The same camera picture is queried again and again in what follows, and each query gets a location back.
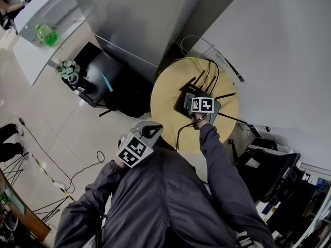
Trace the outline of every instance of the person's leg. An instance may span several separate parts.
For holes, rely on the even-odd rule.
[[[0,144],[0,162],[7,162],[17,154],[23,155],[24,150],[20,143]]]
[[[4,143],[6,139],[13,136],[15,133],[19,133],[16,124],[7,124],[0,128],[0,144]]]

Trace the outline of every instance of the green bottle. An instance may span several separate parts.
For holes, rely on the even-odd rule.
[[[37,38],[45,43],[47,46],[53,46],[58,41],[58,35],[54,30],[48,27],[46,24],[40,26],[36,25]]]

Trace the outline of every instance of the white desk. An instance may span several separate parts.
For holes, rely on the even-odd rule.
[[[51,58],[70,35],[84,23],[84,21],[85,17],[79,8],[76,8],[68,14],[58,23],[58,27],[55,29],[59,40],[53,47],[42,45],[37,48],[24,38],[19,38],[13,51],[23,73],[31,85],[35,83],[46,65],[52,67],[57,66]]]

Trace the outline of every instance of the black chair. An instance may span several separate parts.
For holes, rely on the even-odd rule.
[[[255,203],[272,199],[276,203],[290,198],[302,180],[304,172],[296,167],[299,159],[299,153],[276,156],[262,149],[247,149],[234,165]],[[255,166],[247,165],[249,161]]]

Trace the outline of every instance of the jacket sleeve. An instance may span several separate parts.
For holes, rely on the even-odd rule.
[[[273,247],[269,229],[259,216],[237,169],[231,164],[217,129],[210,124],[200,130],[200,149],[207,160],[212,198],[224,222],[236,232],[246,231],[248,236],[265,248]]]
[[[108,197],[116,190],[121,178],[121,171],[114,161],[102,168],[95,182],[85,187],[80,199],[63,210],[54,248],[82,247],[95,235]]]

